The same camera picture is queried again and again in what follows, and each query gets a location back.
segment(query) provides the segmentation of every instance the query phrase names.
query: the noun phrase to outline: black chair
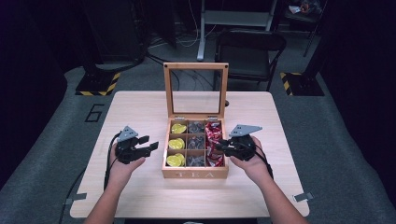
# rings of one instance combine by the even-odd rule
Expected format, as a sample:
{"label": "black chair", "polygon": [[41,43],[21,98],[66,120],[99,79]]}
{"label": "black chair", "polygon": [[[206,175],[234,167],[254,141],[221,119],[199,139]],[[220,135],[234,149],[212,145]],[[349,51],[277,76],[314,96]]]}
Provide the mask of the black chair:
{"label": "black chair", "polygon": [[325,12],[328,0],[319,1],[321,4],[321,11],[319,13],[305,14],[303,12],[291,13],[289,10],[289,4],[283,3],[283,9],[280,15],[281,19],[285,19],[290,24],[298,25],[309,31],[308,45],[306,46],[304,57],[306,56],[309,47],[311,47],[312,41],[317,34],[318,28],[321,25],[323,13]]}
{"label": "black chair", "polygon": [[[231,29],[222,32],[216,42],[216,63],[228,63],[228,78],[264,81],[271,87],[277,60],[286,47],[282,35],[257,30]],[[219,74],[215,72],[213,91]]]}

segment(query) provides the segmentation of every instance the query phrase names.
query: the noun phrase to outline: table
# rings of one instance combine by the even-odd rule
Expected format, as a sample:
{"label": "table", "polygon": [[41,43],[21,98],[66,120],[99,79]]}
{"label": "table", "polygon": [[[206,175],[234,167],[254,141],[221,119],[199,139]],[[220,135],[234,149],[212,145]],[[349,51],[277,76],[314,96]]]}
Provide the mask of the table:
{"label": "table", "polygon": [[[269,92],[228,91],[230,105],[225,109],[228,133],[236,124],[257,125],[254,133],[271,163],[276,183],[303,216],[307,202],[295,202],[292,195],[303,193],[289,145]],[[149,135],[149,143],[159,141],[146,162],[135,170],[120,196],[116,217],[134,218],[241,218],[269,217],[259,188],[244,171],[230,162],[227,179],[163,178],[164,140],[168,117],[165,91],[118,91],[108,110],[93,149],[70,215],[86,217],[103,192],[108,145],[112,137],[129,125],[139,136]]]}
{"label": "table", "polygon": [[265,27],[266,31],[271,28],[277,0],[272,0],[269,12],[243,12],[243,11],[217,11],[206,10],[205,0],[201,0],[201,35],[198,48],[197,61],[202,61],[205,54],[205,25],[240,25]]}

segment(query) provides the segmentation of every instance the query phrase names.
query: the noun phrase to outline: yellow and black tape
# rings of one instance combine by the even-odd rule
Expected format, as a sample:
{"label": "yellow and black tape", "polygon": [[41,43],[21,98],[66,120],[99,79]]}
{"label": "yellow and black tape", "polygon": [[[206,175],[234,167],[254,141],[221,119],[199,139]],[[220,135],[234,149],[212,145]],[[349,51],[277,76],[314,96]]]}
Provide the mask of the yellow and black tape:
{"label": "yellow and black tape", "polygon": [[287,75],[300,76],[301,73],[280,73],[280,78],[282,78],[283,87],[285,88],[286,94],[292,96],[293,92],[291,91],[290,84],[287,79]]}
{"label": "yellow and black tape", "polygon": [[94,96],[94,95],[110,95],[111,92],[114,91],[116,88],[117,81],[119,80],[120,73],[114,75],[113,79],[111,80],[110,85],[108,86],[106,91],[76,91],[76,95],[86,95],[86,96]]}

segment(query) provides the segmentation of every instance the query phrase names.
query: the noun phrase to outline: wooden tea box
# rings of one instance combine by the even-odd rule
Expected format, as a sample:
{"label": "wooden tea box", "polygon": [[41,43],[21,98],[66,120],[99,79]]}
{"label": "wooden tea box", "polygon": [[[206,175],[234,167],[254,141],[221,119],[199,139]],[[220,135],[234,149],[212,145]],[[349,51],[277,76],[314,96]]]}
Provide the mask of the wooden tea box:
{"label": "wooden tea box", "polygon": [[[227,178],[229,158],[214,148],[225,139],[227,63],[164,63],[168,124],[164,178]],[[221,79],[219,91],[180,91],[182,76],[206,73]]]}

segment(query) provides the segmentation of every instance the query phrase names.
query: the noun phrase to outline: tabletop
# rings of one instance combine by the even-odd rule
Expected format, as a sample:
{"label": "tabletop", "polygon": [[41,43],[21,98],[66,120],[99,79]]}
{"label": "tabletop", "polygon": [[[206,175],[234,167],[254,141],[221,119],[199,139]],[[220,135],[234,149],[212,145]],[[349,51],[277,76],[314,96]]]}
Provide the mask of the tabletop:
{"label": "tabletop", "polygon": [[[229,102],[224,114],[227,136],[237,124],[261,126],[262,130],[252,135],[262,142],[275,182],[297,210],[307,216],[307,202],[297,203],[292,199],[292,195],[304,191],[271,93],[227,91],[226,94]],[[115,93],[78,188],[78,194],[87,193],[86,199],[73,202],[72,217],[86,217],[103,193],[108,146],[126,125],[138,132],[138,136],[149,135],[148,144],[159,141],[159,147],[133,172],[120,196],[116,217],[269,217],[259,188],[232,162],[229,162],[226,179],[163,178],[167,116],[165,91]]]}

